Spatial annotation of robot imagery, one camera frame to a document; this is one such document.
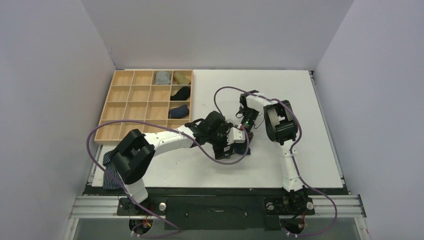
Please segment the navy white-trimmed bear underwear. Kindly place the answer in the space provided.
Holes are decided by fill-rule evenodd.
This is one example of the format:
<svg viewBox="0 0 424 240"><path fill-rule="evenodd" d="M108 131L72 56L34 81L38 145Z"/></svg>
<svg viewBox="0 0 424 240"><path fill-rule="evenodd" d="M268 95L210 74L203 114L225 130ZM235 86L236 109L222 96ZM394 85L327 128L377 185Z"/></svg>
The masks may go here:
<svg viewBox="0 0 424 240"><path fill-rule="evenodd" d="M233 150L235 154L238 155L250 155L251 154L251 148L250 148L250 140L245 140L244 142L238 142L233 144Z"/></svg>

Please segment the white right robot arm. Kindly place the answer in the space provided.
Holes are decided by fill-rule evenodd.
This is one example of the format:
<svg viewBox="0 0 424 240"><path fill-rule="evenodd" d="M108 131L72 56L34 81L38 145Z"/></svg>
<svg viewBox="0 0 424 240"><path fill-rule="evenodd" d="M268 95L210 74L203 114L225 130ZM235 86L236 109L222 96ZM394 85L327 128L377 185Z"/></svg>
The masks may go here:
<svg viewBox="0 0 424 240"><path fill-rule="evenodd" d="M257 117L263 116L268 139L275 143L282 171L282 188L287 192L282 199L282 207L289 214L302 213L306 209L308 197L301 181L300 171L294 159L293 144L297 142L299 124L293 116L289 101L270 100L260 96L257 90L242 93L239 97L239 111L242 115L240 126L251 140L252 128Z"/></svg>

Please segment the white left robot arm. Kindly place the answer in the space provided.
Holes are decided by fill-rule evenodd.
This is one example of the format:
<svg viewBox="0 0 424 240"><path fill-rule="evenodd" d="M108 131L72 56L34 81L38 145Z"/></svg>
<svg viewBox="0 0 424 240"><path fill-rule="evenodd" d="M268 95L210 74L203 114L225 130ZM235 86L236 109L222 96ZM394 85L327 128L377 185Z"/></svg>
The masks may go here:
<svg viewBox="0 0 424 240"><path fill-rule="evenodd" d="M233 124L217 111L178 128L164 127L161 132L130 130L110 154L111 164L131 199L129 208L136 215L143 215L149 210L143 176L155 156L210 144L214 155L209 158L223 165L223 160L233 154L244 157L250 153L250 130L243 123Z"/></svg>

